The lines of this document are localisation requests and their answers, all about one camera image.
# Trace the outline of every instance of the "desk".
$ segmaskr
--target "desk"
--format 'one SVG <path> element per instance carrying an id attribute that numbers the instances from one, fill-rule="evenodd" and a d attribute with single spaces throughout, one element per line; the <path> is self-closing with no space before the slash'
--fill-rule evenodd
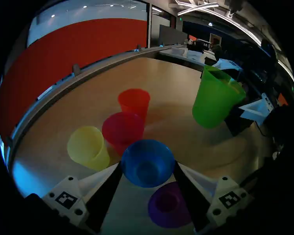
<path id="1" fill-rule="evenodd" d="M 205 66 L 205 58 L 208 57 L 212 60 L 216 60 L 215 56 L 208 52 L 191 51 L 187 48 L 168 49 L 159 52 L 162 55 L 182 59 L 191 63 L 195 63 L 201 66 Z"/>
<path id="2" fill-rule="evenodd" d="M 106 118 L 121 111 L 118 94 L 129 88 L 142 88 L 151 95 L 145 139 L 163 142 L 177 161 L 209 177 L 229 175 L 240 182 L 258 168 L 258 159 L 268 154 L 266 138 L 253 126 L 232 137 L 224 122 L 214 129 L 198 125 L 192 117 L 192 105 L 200 75 L 181 65 L 137 58 L 79 85 L 47 109 L 20 142 L 12 166 L 18 189 L 24 196 L 43 196 L 67 175 L 82 179 L 95 173 L 69 158 L 67 141 L 80 126 L 101 129 Z M 120 157 L 107 147 L 112 165 Z M 102 234 L 120 230 L 134 234 L 139 227 L 146 235 L 192 234 L 191 224 L 182 227 L 185 230 L 181 232 L 160 228 L 150 221 L 146 205 L 155 190 L 136 187 L 123 176 Z"/>

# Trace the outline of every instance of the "red cup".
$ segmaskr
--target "red cup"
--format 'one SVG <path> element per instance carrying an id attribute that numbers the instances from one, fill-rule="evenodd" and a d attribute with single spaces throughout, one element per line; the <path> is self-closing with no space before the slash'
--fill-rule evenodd
<path id="1" fill-rule="evenodd" d="M 142 89 L 129 89 L 123 91 L 119 95 L 118 101 L 123 112 L 135 113 L 139 115 L 145 123 L 150 101 L 150 95 L 147 91 Z"/>
<path id="2" fill-rule="evenodd" d="M 102 135 L 122 156 L 125 149 L 143 138 L 142 119 L 130 112 L 119 112 L 107 118 L 102 125 Z"/>

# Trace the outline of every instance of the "glass wall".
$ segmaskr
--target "glass wall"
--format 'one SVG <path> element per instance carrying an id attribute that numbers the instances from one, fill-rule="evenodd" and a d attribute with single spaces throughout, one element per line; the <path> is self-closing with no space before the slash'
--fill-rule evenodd
<path id="1" fill-rule="evenodd" d="M 68 0 L 37 15 L 29 29 L 27 46 L 70 24 L 104 18 L 147 21 L 147 4 L 133 0 Z"/>
<path id="2" fill-rule="evenodd" d="M 158 7 L 152 6 L 150 46 L 159 47 L 160 25 L 170 27 L 171 15 Z"/>

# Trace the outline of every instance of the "yellow cup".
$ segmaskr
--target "yellow cup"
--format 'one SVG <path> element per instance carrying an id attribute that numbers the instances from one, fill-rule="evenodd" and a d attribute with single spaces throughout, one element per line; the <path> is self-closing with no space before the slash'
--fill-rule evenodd
<path id="1" fill-rule="evenodd" d="M 110 157 L 100 130 L 96 127 L 80 127 L 71 135 L 67 143 L 70 158 L 96 171 L 108 167 Z"/>

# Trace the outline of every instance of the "green cup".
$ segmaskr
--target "green cup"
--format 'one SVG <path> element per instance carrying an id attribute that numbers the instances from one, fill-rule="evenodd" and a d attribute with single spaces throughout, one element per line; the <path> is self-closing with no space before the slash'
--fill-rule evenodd
<path id="1" fill-rule="evenodd" d="M 245 97 L 241 85 L 229 75 L 215 67 L 205 66 L 193 105 L 193 118 L 205 128 L 214 128 Z"/>

